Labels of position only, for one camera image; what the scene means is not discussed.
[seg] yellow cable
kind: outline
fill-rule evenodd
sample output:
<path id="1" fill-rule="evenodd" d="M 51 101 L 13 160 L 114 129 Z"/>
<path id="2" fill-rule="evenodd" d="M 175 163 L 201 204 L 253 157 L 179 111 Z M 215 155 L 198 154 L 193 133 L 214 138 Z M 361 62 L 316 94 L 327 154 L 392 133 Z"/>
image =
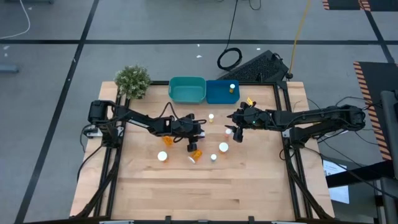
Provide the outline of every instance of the yellow cable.
<path id="1" fill-rule="evenodd" d="M 297 42 L 297 39 L 300 37 L 301 29 L 303 28 L 303 25 L 304 25 L 305 16 L 307 15 L 307 12 L 308 12 L 308 9 L 310 8 L 310 5 L 311 5 L 311 0 L 307 0 L 307 5 L 305 6 L 305 10 L 304 10 L 304 15 L 301 18 L 300 25 L 298 26 L 298 31 L 297 31 L 296 36 L 294 38 L 293 52 L 292 52 L 292 59 L 290 60 L 289 73 L 292 73 L 293 63 L 294 63 L 294 53 L 296 51 L 296 42 Z"/>

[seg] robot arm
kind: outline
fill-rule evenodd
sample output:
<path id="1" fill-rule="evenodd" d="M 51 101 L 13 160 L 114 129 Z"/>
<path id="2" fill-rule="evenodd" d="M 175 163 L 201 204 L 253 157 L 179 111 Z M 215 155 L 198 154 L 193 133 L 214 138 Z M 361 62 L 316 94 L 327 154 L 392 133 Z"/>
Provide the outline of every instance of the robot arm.
<path id="1" fill-rule="evenodd" d="M 115 114 L 113 119 L 107 117 L 109 107 Z M 197 149 L 196 142 L 203 138 L 199 136 L 203 132 L 200 126 L 203 123 L 194 119 L 194 114 L 188 114 L 177 119 L 174 116 L 151 118 L 148 115 L 140 114 L 125 106 L 118 106 L 112 101 L 105 100 L 93 101 L 88 113 L 88 121 L 103 133 L 102 143 L 104 146 L 117 147 L 120 145 L 118 129 L 112 124 L 117 121 L 127 121 L 145 128 L 154 136 L 187 138 L 189 141 L 188 152 L 195 151 Z"/>
<path id="2" fill-rule="evenodd" d="M 351 105 L 329 106 L 319 110 L 302 112 L 260 110 L 245 102 L 241 103 L 241 109 L 237 109 L 228 118 L 237 125 L 231 128 L 234 133 L 233 139 L 237 142 L 243 141 L 243 129 L 264 129 L 271 131 L 282 131 L 289 138 L 290 145 L 303 148 L 304 144 L 314 136 L 322 136 L 331 131 L 344 129 L 348 131 L 359 131 L 365 126 L 365 113 L 361 108 Z M 308 128 L 296 128 L 297 124 L 316 123 Z"/>

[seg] blue container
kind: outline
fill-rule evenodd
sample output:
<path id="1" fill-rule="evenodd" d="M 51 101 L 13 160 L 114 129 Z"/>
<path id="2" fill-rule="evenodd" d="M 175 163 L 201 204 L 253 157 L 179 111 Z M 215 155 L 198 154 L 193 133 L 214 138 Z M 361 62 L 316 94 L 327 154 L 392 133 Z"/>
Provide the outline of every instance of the blue container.
<path id="1" fill-rule="evenodd" d="M 169 97 L 176 103 L 201 103 L 206 96 L 202 77 L 174 77 L 169 82 Z"/>
<path id="2" fill-rule="evenodd" d="M 230 84 L 235 85 L 233 93 L 229 92 Z M 240 98 L 237 80 L 208 80 L 206 89 L 206 100 L 209 104 L 234 104 Z"/>

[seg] green plant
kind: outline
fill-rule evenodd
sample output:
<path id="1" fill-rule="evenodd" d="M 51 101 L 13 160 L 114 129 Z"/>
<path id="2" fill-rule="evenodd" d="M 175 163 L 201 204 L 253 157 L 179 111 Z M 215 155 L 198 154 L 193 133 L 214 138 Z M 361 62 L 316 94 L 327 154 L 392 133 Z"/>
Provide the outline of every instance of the green plant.
<path id="1" fill-rule="evenodd" d="M 120 95 L 126 94 L 128 99 L 141 99 L 151 83 L 147 69 L 138 65 L 126 66 L 124 70 L 116 72 L 114 81 Z"/>

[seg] wooden tabletop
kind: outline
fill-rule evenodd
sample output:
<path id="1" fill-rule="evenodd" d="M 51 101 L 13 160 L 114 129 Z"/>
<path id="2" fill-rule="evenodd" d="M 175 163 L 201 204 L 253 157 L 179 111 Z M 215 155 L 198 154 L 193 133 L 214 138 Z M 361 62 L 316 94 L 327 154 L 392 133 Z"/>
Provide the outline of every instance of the wooden tabletop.
<path id="1" fill-rule="evenodd" d="M 294 111 L 308 110 L 303 83 L 288 82 L 290 101 Z M 196 164 L 188 160 L 188 141 L 166 147 L 157 138 L 138 126 L 128 124 L 116 187 L 112 219 L 164 220 L 247 220 L 254 216 L 261 220 L 294 220 L 285 162 L 279 159 L 282 140 L 279 132 L 244 130 L 243 143 L 224 138 L 225 124 L 233 124 L 226 116 L 236 111 L 247 97 L 262 110 L 276 109 L 272 86 L 240 86 L 240 100 L 235 105 L 173 104 L 178 116 L 194 113 L 196 119 L 214 122 L 202 125 L 206 138 L 198 142 L 203 151 Z M 117 87 L 103 82 L 99 98 L 115 100 Z M 142 100 L 132 100 L 130 109 L 151 117 L 158 117 L 170 101 L 168 86 L 150 86 Z M 172 114 L 170 108 L 164 116 Z M 85 158 L 99 145 L 100 138 L 90 139 Z M 221 142 L 229 144 L 226 154 L 218 152 Z M 315 140 L 307 147 L 318 150 Z M 166 151 L 167 162 L 157 160 Z M 76 188 L 71 215 L 77 214 L 90 200 L 100 179 L 105 150 L 101 150 L 84 166 Z M 210 155 L 216 154 L 216 162 Z M 325 211 L 334 216 L 322 161 L 318 154 L 302 149 L 302 160 L 309 191 Z M 304 217 L 302 194 L 297 188 L 300 212 Z M 104 213 L 108 192 L 104 194 Z"/>

